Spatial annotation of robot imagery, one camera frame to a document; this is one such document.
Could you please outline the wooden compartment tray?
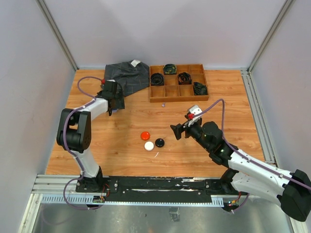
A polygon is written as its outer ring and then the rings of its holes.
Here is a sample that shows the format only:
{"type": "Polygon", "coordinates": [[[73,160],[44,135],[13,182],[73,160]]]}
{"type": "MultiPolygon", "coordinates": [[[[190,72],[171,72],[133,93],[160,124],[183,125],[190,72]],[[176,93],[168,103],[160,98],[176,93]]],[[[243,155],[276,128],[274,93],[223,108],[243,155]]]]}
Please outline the wooden compartment tray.
{"type": "Polygon", "coordinates": [[[149,68],[149,101],[205,101],[209,91],[202,64],[166,64],[149,68]]]}

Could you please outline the dark green rolled tie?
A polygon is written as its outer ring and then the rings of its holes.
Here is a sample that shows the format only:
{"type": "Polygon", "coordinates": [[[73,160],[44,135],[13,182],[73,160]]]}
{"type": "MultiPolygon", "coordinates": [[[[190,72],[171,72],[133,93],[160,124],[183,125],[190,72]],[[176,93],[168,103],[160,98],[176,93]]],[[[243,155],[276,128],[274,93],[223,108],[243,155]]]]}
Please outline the dark green rolled tie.
{"type": "Polygon", "coordinates": [[[208,95],[207,87],[199,82],[193,83],[193,91],[195,96],[208,95]]]}

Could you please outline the white earbud case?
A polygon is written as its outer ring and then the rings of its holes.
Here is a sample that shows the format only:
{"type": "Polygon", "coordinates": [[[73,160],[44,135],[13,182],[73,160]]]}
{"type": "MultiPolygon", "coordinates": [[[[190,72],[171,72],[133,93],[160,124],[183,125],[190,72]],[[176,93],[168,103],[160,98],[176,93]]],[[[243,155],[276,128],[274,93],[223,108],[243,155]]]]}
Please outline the white earbud case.
{"type": "Polygon", "coordinates": [[[145,144],[144,144],[144,148],[145,150],[147,151],[152,151],[154,149],[154,143],[151,142],[151,141],[147,141],[145,144]]]}

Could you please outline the orange earbud case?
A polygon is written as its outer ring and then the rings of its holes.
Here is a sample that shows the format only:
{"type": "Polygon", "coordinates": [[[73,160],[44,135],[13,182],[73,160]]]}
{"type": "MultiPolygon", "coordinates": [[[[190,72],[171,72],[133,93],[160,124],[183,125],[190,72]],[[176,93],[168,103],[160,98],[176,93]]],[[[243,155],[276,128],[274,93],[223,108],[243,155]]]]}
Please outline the orange earbud case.
{"type": "Polygon", "coordinates": [[[141,137],[142,140],[148,141],[148,140],[150,139],[151,135],[150,135],[149,132],[144,131],[144,132],[142,132],[142,133],[140,134],[140,137],[141,137]]]}

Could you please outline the black rolled belt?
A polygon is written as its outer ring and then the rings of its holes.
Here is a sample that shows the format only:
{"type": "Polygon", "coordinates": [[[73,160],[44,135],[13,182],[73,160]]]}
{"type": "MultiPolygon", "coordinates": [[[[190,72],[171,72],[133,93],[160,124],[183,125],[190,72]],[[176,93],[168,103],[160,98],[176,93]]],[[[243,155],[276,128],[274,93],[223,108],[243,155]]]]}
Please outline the black rolled belt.
{"type": "Polygon", "coordinates": [[[164,75],[161,73],[154,73],[150,77],[151,86],[163,86],[164,85],[164,75]]]}

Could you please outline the black earbud case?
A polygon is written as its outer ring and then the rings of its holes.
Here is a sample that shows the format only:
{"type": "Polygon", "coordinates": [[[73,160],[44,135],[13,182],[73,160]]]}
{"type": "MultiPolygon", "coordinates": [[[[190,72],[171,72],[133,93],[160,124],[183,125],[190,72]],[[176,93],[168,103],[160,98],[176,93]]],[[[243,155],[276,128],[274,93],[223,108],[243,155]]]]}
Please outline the black earbud case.
{"type": "Polygon", "coordinates": [[[161,148],[165,145],[165,141],[163,138],[158,138],[155,140],[155,145],[158,147],[158,148],[161,148]]]}

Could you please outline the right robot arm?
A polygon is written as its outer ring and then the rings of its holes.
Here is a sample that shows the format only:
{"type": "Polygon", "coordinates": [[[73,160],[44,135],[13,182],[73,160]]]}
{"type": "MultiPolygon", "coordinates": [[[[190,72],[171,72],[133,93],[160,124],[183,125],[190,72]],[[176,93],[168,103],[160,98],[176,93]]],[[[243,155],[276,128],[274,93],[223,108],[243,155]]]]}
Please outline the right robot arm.
{"type": "Polygon", "coordinates": [[[255,195],[278,205],[289,217],[304,222],[311,212],[311,181],[297,169],[288,171],[261,160],[227,143],[223,131],[213,121],[171,125],[175,138],[193,138],[212,161],[227,168],[220,188],[225,194],[235,190],[255,195]]]}

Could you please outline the brown rolled belt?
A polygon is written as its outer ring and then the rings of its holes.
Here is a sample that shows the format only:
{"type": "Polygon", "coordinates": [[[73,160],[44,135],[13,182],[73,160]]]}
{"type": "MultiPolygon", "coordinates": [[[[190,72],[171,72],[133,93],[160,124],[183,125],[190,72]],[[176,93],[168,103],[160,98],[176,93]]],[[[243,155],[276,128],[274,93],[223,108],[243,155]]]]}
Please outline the brown rolled belt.
{"type": "Polygon", "coordinates": [[[178,84],[179,85],[189,85],[192,84],[191,75],[187,72],[182,72],[178,74],[178,84]]]}

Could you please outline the green patterned rolled tie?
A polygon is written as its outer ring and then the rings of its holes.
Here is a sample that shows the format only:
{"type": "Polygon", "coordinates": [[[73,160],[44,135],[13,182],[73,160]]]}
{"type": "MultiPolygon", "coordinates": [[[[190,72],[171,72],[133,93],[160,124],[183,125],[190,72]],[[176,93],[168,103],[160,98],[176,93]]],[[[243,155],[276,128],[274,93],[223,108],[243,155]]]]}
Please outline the green patterned rolled tie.
{"type": "Polygon", "coordinates": [[[166,64],[163,67],[164,75],[175,75],[177,73],[177,67],[175,64],[166,64]]]}

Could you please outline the grey checked cloth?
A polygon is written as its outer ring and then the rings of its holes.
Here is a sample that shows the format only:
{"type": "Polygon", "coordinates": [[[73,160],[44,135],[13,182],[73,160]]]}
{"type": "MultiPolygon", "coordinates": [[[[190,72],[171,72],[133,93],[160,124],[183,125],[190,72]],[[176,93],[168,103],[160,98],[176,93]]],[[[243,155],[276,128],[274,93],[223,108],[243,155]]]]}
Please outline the grey checked cloth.
{"type": "Polygon", "coordinates": [[[105,83],[108,80],[119,83],[127,97],[150,86],[149,66],[139,60],[106,65],[105,83]]]}

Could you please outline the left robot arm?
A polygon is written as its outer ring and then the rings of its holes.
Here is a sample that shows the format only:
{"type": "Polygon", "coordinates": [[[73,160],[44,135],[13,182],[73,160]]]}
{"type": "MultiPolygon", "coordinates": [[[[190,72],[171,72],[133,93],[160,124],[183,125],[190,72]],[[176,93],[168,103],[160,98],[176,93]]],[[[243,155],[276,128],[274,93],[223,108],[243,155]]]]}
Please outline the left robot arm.
{"type": "Polygon", "coordinates": [[[121,85],[108,80],[102,89],[87,104],[75,108],[65,108],[61,112],[56,142],[75,159],[80,169],[77,192],[99,192],[104,187],[101,167],[95,162],[90,150],[92,121],[102,114],[112,115],[124,109],[124,95],[121,85]]]}

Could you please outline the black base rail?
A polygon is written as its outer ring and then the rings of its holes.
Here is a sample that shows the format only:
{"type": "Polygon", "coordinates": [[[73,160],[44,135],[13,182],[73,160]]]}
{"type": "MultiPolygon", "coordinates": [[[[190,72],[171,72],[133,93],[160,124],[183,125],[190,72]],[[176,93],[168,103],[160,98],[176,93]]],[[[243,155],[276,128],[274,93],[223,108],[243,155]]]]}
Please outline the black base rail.
{"type": "Polygon", "coordinates": [[[238,195],[238,191],[220,179],[194,177],[83,178],[77,182],[75,191],[108,195],[106,200],[112,202],[154,204],[209,203],[213,195],[238,195]]]}

